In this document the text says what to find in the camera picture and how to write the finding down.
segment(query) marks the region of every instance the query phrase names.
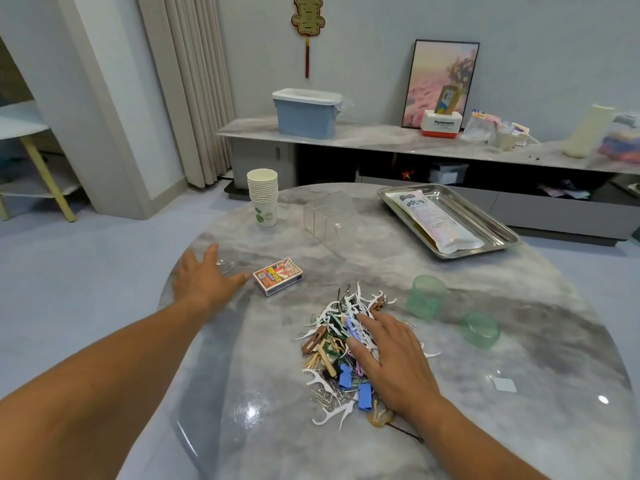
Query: floor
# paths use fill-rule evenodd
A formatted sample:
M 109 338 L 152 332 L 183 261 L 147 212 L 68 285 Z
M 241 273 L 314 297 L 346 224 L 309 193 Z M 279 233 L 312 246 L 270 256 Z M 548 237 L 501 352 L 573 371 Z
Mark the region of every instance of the floor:
M 78 221 L 69 224 L 52 202 L 32 207 L 32 201 L 6 199 L 14 217 L 0 222 L 0 397 L 80 348 L 153 313 L 183 250 L 204 227 L 243 204 L 229 200 L 223 186 L 190 189 L 148 221 L 101 216 L 84 206 L 74 209 Z M 604 248 L 525 240 L 591 302 L 640 391 L 640 244 Z M 198 478 L 162 408 L 118 478 Z

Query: beige curtain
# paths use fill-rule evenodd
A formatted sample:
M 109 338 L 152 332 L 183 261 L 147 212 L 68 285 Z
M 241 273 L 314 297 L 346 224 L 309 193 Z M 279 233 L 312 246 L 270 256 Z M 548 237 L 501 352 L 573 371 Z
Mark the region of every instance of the beige curtain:
M 216 131 L 234 119 L 216 0 L 138 0 L 187 181 L 231 168 Z

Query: framed picture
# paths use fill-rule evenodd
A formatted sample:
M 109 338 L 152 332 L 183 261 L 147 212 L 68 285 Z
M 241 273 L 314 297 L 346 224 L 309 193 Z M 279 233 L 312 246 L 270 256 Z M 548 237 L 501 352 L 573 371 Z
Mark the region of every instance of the framed picture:
M 446 86 L 460 88 L 455 110 L 465 115 L 479 48 L 480 44 L 476 42 L 415 41 L 404 101 L 403 128 L 420 128 L 424 110 L 436 110 Z

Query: round table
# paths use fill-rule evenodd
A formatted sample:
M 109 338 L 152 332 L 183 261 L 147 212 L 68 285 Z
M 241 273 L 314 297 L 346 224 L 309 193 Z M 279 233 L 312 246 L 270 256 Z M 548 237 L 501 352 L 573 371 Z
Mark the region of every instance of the round table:
M 291 258 L 304 279 L 266 298 L 254 283 L 198 334 L 168 392 L 173 423 L 197 468 L 210 478 L 440 478 L 427 448 L 392 428 L 373 428 L 356 410 L 324 426 L 311 402 L 300 342 L 305 324 L 338 288 L 398 298 L 393 311 L 416 324 L 444 396 L 468 418 L 551 478 L 628 478 L 636 405 L 620 355 L 578 292 L 530 246 L 441 261 L 380 201 L 380 187 L 321 184 L 281 191 L 278 223 L 256 225 L 250 204 L 217 220 L 191 245 L 212 242 L 234 271 Z M 345 191 L 360 216 L 346 258 L 303 225 L 303 205 Z M 449 294 L 433 323 L 407 313 L 413 278 L 436 276 Z M 160 308 L 173 300 L 169 276 Z M 500 323 L 487 351 L 464 341 L 457 323 L 478 310 Z M 492 378 L 511 379 L 501 392 Z

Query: pile of small items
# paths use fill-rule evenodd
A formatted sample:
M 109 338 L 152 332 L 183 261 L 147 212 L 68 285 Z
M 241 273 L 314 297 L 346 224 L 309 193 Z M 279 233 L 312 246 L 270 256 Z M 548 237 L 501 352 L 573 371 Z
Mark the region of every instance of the pile of small items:
M 319 386 L 314 389 L 311 399 L 320 404 L 326 414 L 324 420 L 312 421 L 316 426 L 320 426 L 342 413 L 340 431 L 345 418 L 353 412 L 356 401 L 359 409 L 368 411 L 367 418 L 374 426 L 382 427 L 393 419 L 393 412 L 382 407 L 378 410 L 378 401 L 372 398 L 374 391 L 371 383 L 346 342 L 348 337 L 355 337 L 378 359 L 378 346 L 358 320 L 357 314 L 372 317 L 372 310 L 379 310 L 384 306 L 395 308 L 393 303 L 396 300 L 388 301 L 382 291 L 378 295 L 372 295 L 370 300 L 363 299 L 360 283 L 356 293 L 349 295 L 349 290 L 350 287 L 342 298 L 338 290 L 337 300 L 329 303 L 320 315 L 313 316 L 307 324 L 313 329 L 301 333 L 296 339 L 307 339 L 302 345 L 302 371 L 314 376 L 307 385 Z M 411 322 L 405 323 L 415 328 Z

